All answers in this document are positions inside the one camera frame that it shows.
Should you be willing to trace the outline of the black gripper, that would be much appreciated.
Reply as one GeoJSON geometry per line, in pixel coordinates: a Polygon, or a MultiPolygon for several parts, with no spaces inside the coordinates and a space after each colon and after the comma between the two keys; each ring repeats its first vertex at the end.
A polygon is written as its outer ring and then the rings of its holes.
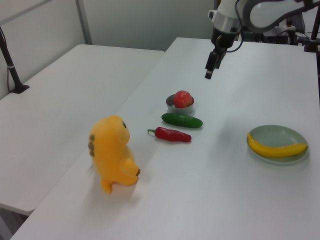
{"type": "Polygon", "coordinates": [[[211,79],[214,69],[219,69],[224,58],[224,52],[233,46],[233,43],[238,35],[237,31],[224,32],[213,26],[211,42],[214,45],[214,51],[210,52],[205,69],[205,78],[211,79]]]}

